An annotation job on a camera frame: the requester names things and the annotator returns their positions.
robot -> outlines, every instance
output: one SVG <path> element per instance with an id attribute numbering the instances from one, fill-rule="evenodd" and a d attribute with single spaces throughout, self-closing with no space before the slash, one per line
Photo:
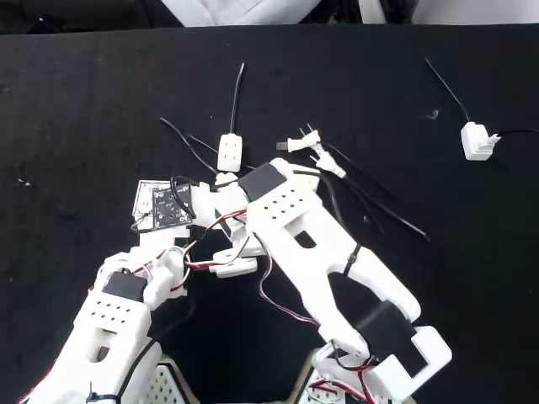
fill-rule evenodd
<path id="1" fill-rule="evenodd" d="M 221 173 L 214 184 L 184 177 L 139 183 L 133 230 L 140 234 L 140 245 L 104 260 L 50 373 L 21 404 L 195 402 L 175 364 L 163 362 L 159 343 L 147 334 L 151 311 L 186 296 L 186 281 L 206 269 L 226 278 L 264 265 L 261 297 L 318 328 L 325 345 L 312 356 L 294 402 L 340 404 L 347 395 L 367 404 L 405 402 L 450 362 L 451 350 L 440 334 L 413 325 L 421 313 L 415 297 L 317 196 L 319 169 L 346 175 L 324 150 L 318 132 L 285 144 L 289 152 L 313 149 L 317 168 L 276 158 L 240 178 L 235 173 L 242 142 L 233 136 L 221 139 Z M 190 226 L 205 228 L 202 237 L 223 231 L 232 247 L 216 252 L 212 260 L 192 261 L 190 254 L 202 237 L 174 245 L 176 238 L 189 237 Z M 311 245 L 302 246 L 300 234 L 307 234 Z M 264 280 L 274 261 L 300 293 L 310 317 L 265 294 Z M 363 284 L 379 304 L 361 322 L 350 324 L 335 305 L 330 273 Z"/>

perforated panel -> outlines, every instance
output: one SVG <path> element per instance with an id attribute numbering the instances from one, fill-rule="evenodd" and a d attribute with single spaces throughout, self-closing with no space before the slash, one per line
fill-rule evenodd
<path id="1" fill-rule="evenodd" d="M 314 204 L 319 198 L 305 184 L 288 180 L 248 206 L 248 217 L 264 218 L 272 226 L 284 227 Z"/>
<path id="2" fill-rule="evenodd" d="M 155 373 L 142 394 L 139 404 L 185 404 L 181 390 L 168 366 L 158 364 Z"/>

white fabric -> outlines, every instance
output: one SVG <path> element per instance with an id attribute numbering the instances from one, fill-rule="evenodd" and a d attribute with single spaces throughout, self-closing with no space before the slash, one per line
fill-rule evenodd
<path id="1" fill-rule="evenodd" d="M 297 24 L 320 0 L 163 0 L 186 27 Z"/>

circuit board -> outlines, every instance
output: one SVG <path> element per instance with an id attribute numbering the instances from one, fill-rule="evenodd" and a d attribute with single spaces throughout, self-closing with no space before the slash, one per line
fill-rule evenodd
<path id="1" fill-rule="evenodd" d="M 178 198 L 191 206 L 191 186 L 188 183 L 182 184 L 176 190 Z M 192 222 L 193 218 L 178 204 L 171 188 L 153 190 L 154 229 L 183 226 Z"/>

wire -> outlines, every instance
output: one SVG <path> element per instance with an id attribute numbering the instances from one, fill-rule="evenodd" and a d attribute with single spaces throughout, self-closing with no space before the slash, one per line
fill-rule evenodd
<path id="1" fill-rule="evenodd" d="M 302 316 L 301 314 L 297 314 L 296 312 L 294 312 L 294 311 L 292 311 L 290 309 L 287 309 L 286 307 L 281 306 L 278 303 L 275 303 L 273 300 L 271 300 L 271 298 L 268 295 L 266 295 L 266 292 L 264 291 L 264 281 L 270 276 L 271 271 L 273 269 L 273 258 L 270 256 L 270 252 L 268 251 L 268 248 L 262 242 L 260 237 L 256 233 L 253 233 L 253 236 L 260 243 L 260 246 L 262 247 L 262 250 L 264 250 L 264 255 L 267 257 L 267 260 L 268 260 L 268 267 L 267 267 L 266 271 L 264 272 L 264 274 L 262 275 L 262 278 L 260 278 L 260 281 L 259 281 L 259 295 L 264 300 L 266 300 L 268 303 L 270 303 L 272 306 L 275 306 L 277 309 L 279 309 L 279 310 L 283 311 L 284 313 L 288 314 L 289 316 L 295 318 L 299 322 L 308 322 L 308 323 L 312 324 L 313 326 L 318 327 L 318 323 L 315 320 L 313 320 L 312 318 Z"/>
<path id="2" fill-rule="evenodd" d="M 363 402 L 368 402 L 367 399 L 361 394 L 359 393 L 354 387 L 352 387 L 351 385 L 347 384 L 347 383 L 344 383 L 343 381 L 341 380 L 325 380 L 325 379 L 320 379 L 320 380 L 316 380 L 316 381 L 313 381 L 309 387 L 311 388 L 318 388 L 319 386 L 322 386 L 324 384 L 327 384 L 329 383 L 330 385 L 334 385 L 340 389 L 343 389 L 344 391 L 346 391 L 348 394 L 350 394 L 351 396 L 353 396 L 356 400 L 359 400 L 359 401 L 363 401 Z"/>
<path id="3" fill-rule="evenodd" d="M 135 232 L 136 234 L 144 234 L 144 233 L 150 233 L 152 231 L 155 231 L 157 230 L 155 227 L 151 227 L 149 229 L 142 229 L 142 230 L 139 230 L 138 229 L 138 226 L 144 221 L 144 219 L 146 219 L 149 215 L 151 215 L 152 212 L 146 212 L 145 214 L 143 214 L 141 217 L 139 217 L 138 219 L 136 219 L 132 224 L 131 226 L 129 227 L 131 229 L 131 231 Z"/>
<path id="4" fill-rule="evenodd" d="M 358 191 L 356 188 L 354 188 L 348 181 L 344 181 L 344 182 L 348 185 L 348 188 L 350 189 L 350 191 L 352 191 L 352 194 L 354 194 L 354 196 L 365 207 L 365 209 L 367 211 L 367 214 L 371 217 L 372 222 L 374 223 L 374 225 L 376 226 L 378 231 L 382 235 L 384 235 L 385 234 L 384 229 L 382 228 L 382 225 L 380 224 L 380 221 L 376 218 L 376 216 L 375 216 L 374 212 L 372 211 L 371 207 L 367 203 L 367 201 L 365 199 L 365 196 L 360 191 Z"/>
<path id="5" fill-rule="evenodd" d="M 353 168 L 355 168 L 357 171 L 362 173 L 364 176 L 369 178 L 373 183 L 375 183 L 380 189 L 382 189 L 386 194 L 391 196 L 392 198 L 397 198 L 393 192 L 391 192 L 383 183 L 380 182 L 378 178 L 376 178 L 374 175 L 369 174 L 367 171 L 365 171 L 363 168 L 361 168 L 354 160 L 352 160 L 350 157 L 346 156 L 340 149 L 338 149 L 336 146 L 332 145 L 331 143 L 327 143 L 326 141 L 321 142 L 322 146 L 329 147 L 331 150 L 339 154 L 346 162 L 348 162 L 349 165 L 351 165 Z"/>
<path id="6" fill-rule="evenodd" d="M 535 133 L 539 135 L 538 129 L 511 129 L 511 130 L 502 130 L 501 132 L 496 133 L 497 136 L 502 137 L 506 135 L 513 135 L 516 133 Z"/>
<path id="7" fill-rule="evenodd" d="M 179 205 L 179 207 L 185 211 L 185 213 L 187 213 L 189 216 L 191 216 L 191 219 L 194 219 L 196 218 L 196 214 L 195 212 L 193 211 L 193 208 L 191 208 L 191 206 L 189 206 L 188 203 L 186 203 L 182 198 L 181 196 L 179 196 L 179 192 L 178 192 L 178 189 L 176 188 L 177 187 L 177 181 L 178 179 L 183 179 L 184 181 L 187 180 L 188 181 L 188 184 L 189 184 L 189 195 L 191 193 L 191 183 L 193 182 L 192 180 L 190 180 L 189 178 L 187 177 L 184 177 L 184 176 L 181 176 L 181 175 L 176 175 L 176 176 L 172 176 L 170 178 L 170 189 L 172 191 L 172 196 L 174 198 L 174 200 L 176 201 L 176 203 Z"/>
<path id="8" fill-rule="evenodd" d="M 204 164 L 210 171 L 212 171 L 215 175 L 217 175 L 217 170 L 210 165 L 202 156 L 191 146 L 185 135 L 181 132 L 180 129 L 178 129 L 176 126 L 174 126 L 169 120 L 164 119 L 163 117 L 159 118 L 161 122 L 163 122 L 168 128 L 170 128 L 176 135 L 179 136 L 179 138 L 185 143 L 185 145 L 189 148 L 189 150 L 193 153 L 193 155 L 197 158 L 199 162 Z"/>
<path id="9" fill-rule="evenodd" d="M 243 213 L 245 213 L 245 211 L 246 211 L 245 209 L 235 210 L 235 211 L 233 211 L 231 213 L 227 213 L 225 215 L 220 216 L 216 221 L 214 221 L 211 225 L 209 225 L 204 230 L 204 232 L 202 233 L 202 236 L 200 236 L 200 238 L 198 240 L 194 240 L 192 243 L 190 243 L 185 248 L 185 250 L 184 250 L 184 268 L 187 268 L 187 270 L 185 271 L 185 275 L 182 278 L 182 280 L 180 281 L 180 283 L 170 289 L 171 292 L 174 292 L 175 290 L 178 290 L 179 288 L 181 288 L 185 284 L 185 282 L 187 281 L 187 278 L 189 277 L 189 275 L 191 274 L 191 267 L 189 266 L 189 264 L 190 264 L 190 262 L 189 262 L 190 261 L 189 260 L 189 251 L 195 246 L 195 244 L 197 242 L 200 242 L 205 237 L 205 235 L 208 234 L 209 230 L 211 230 L 213 227 L 217 226 L 222 221 L 225 221 L 226 219 L 229 219 L 229 218 L 237 216 L 237 215 L 242 215 Z"/>
<path id="10" fill-rule="evenodd" d="M 406 219 L 399 216 L 397 213 L 393 212 L 391 209 L 389 209 L 387 206 L 385 206 L 383 203 L 377 201 L 376 199 L 372 198 L 368 193 L 365 192 L 365 190 L 356 182 L 354 182 L 350 178 L 344 178 L 344 181 L 346 181 L 349 186 L 352 189 L 355 189 L 358 191 L 358 193 L 361 193 L 362 196 L 364 196 L 366 199 L 368 199 L 373 205 L 377 206 L 379 209 L 386 212 L 388 215 L 390 215 L 393 219 L 400 221 L 402 224 L 404 224 L 408 229 L 414 231 L 415 233 L 422 236 L 425 240 L 429 240 L 429 237 L 427 236 L 427 233 L 425 233 L 423 230 L 419 229 L 417 226 L 413 225 Z"/>
<path id="11" fill-rule="evenodd" d="M 237 98 L 239 96 L 239 85 L 242 82 L 243 69 L 245 68 L 245 62 L 239 68 L 236 78 L 236 87 L 234 88 L 234 98 L 232 100 L 232 114 L 230 116 L 230 133 L 235 133 L 236 127 L 236 112 L 237 112 Z"/>
<path id="12" fill-rule="evenodd" d="M 328 178 L 327 175 L 323 175 L 323 174 L 320 175 L 320 179 L 322 180 L 322 182 L 324 183 L 324 185 L 328 189 L 329 199 L 331 200 L 331 205 L 333 207 L 334 214 L 335 214 L 335 217 L 337 218 L 337 221 L 339 222 L 339 224 L 346 231 L 348 231 L 348 229 L 346 228 L 346 225 L 344 224 L 343 215 L 340 212 L 339 202 L 337 202 L 337 196 L 335 194 L 335 188 L 334 188 L 333 184 L 331 183 L 331 180 Z"/>
<path id="13" fill-rule="evenodd" d="M 359 366 L 346 366 L 344 365 L 341 360 L 340 360 L 340 357 L 339 357 L 339 349 L 337 348 L 337 344 L 335 343 L 335 340 L 331 340 L 331 346 L 333 347 L 334 349 L 334 355 L 335 355 L 335 362 L 337 362 L 337 365 L 344 369 L 344 370 L 359 370 L 359 369 L 362 369 L 363 366 L 365 366 L 365 364 L 361 364 Z"/>
<path id="14" fill-rule="evenodd" d="M 461 111 L 462 113 L 464 114 L 464 117 L 466 118 L 466 121 L 467 122 L 470 122 L 471 119 L 470 119 L 470 115 L 468 113 L 468 111 L 466 111 L 466 108 L 464 108 L 464 105 L 461 103 L 461 101 L 458 99 L 458 97 L 456 96 L 455 93 L 453 93 L 453 90 L 451 90 L 451 88 L 449 87 L 449 85 L 447 84 L 446 80 L 444 80 L 442 78 L 442 76 L 438 73 L 438 71 L 435 69 L 435 67 L 432 65 L 432 63 L 430 63 L 430 60 L 428 58 L 425 57 L 424 61 L 427 62 L 427 65 L 429 65 L 430 67 L 430 70 L 432 70 L 432 72 L 436 75 L 436 77 L 438 77 L 438 80 L 440 80 L 440 82 L 444 85 L 444 87 L 446 88 L 446 90 L 449 92 L 449 94 L 451 94 L 451 96 L 453 97 L 453 99 L 455 100 L 455 102 L 458 104 L 459 107 L 461 107 Z"/>
<path id="15" fill-rule="evenodd" d="M 155 344 L 156 340 L 151 339 L 150 342 L 144 347 L 144 349 L 136 356 L 136 359 L 133 361 L 131 367 L 127 371 L 127 374 L 125 375 L 124 382 L 122 383 L 120 389 L 118 390 L 118 398 L 121 399 L 121 397 L 125 393 L 125 389 L 127 389 L 127 386 L 129 385 L 129 382 L 131 380 L 131 377 L 133 376 L 133 373 L 135 372 L 136 367 L 141 362 L 141 360 L 146 356 L 150 348 Z"/>

